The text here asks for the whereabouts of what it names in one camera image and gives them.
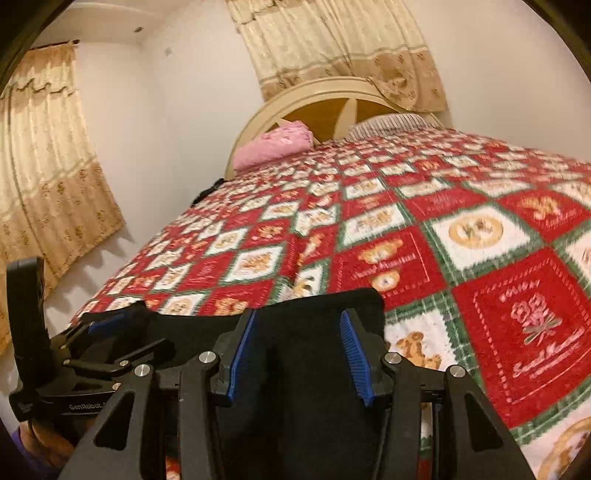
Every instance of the beige curtain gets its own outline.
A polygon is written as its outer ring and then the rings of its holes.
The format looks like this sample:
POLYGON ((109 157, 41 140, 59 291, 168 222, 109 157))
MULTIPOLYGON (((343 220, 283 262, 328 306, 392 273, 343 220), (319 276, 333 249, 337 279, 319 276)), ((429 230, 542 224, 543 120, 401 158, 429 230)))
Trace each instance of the beige curtain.
POLYGON ((29 51, 0 95, 0 353, 7 263, 43 256, 47 294, 123 224, 86 133, 73 45, 29 51))
POLYGON ((443 85, 404 0, 226 0, 265 100, 306 80, 371 80, 407 110, 447 109, 443 85))

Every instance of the bedspread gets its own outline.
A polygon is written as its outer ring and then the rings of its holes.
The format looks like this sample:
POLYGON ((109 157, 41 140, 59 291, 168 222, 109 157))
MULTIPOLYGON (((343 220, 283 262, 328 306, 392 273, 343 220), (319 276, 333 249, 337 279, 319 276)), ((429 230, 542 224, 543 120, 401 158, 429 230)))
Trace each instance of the bedspread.
MULTIPOLYGON (((225 183, 88 302, 227 315, 372 286, 416 365, 464 365, 538 479, 591 430, 591 165, 455 130, 328 142, 225 183)), ((428 410, 423 448, 429 446, 428 410)))

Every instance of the cream headboard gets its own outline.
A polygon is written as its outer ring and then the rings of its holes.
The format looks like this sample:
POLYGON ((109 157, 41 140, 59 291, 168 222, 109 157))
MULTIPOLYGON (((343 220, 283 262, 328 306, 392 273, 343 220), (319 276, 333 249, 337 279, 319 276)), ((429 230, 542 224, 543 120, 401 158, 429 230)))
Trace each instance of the cream headboard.
MULTIPOLYGON (((344 138, 349 127, 383 113, 406 113, 388 102, 369 81, 357 77, 328 77, 304 82, 267 102, 246 124, 234 143, 226 179, 235 176, 232 158, 237 148, 277 127, 282 120, 301 120, 323 142, 344 138)), ((433 125, 441 122, 431 113, 420 113, 433 125)))

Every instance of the black cloth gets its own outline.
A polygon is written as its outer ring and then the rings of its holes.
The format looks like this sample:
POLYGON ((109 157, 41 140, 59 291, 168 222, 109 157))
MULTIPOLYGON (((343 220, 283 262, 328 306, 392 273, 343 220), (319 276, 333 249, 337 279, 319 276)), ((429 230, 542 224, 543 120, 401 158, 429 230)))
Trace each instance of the black cloth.
POLYGON ((193 203, 191 204, 191 207, 194 207, 195 205, 197 205, 199 202, 201 202, 201 200, 203 200, 210 193, 215 192, 219 188, 219 186, 222 185, 223 183, 226 183, 225 179, 217 179, 212 187, 209 187, 207 190, 203 190, 199 195, 197 195, 195 197, 195 199, 193 200, 193 203))
MULTIPOLYGON (((217 409, 230 480, 371 477, 384 412, 365 408, 356 395, 339 330, 340 314, 347 308, 355 308, 368 332, 383 336, 384 303, 373 289, 257 310, 235 402, 217 409)), ((113 314, 85 314, 83 321, 113 314)), ((147 316, 143 343, 167 338, 176 347, 174 359, 159 368, 181 365, 212 349, 239 319, 147 316)))

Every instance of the striped pillow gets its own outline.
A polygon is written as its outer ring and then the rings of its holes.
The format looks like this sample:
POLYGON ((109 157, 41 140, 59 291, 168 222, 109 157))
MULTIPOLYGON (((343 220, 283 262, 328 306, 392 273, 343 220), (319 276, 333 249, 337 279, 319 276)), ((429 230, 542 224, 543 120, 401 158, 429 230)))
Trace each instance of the striped pillow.
POLYGON ((354 142, 367 137, 388 137, 398 132, 431 127, 432 125, 416 113, 387 113, 352 125, 345 140, 354 142))

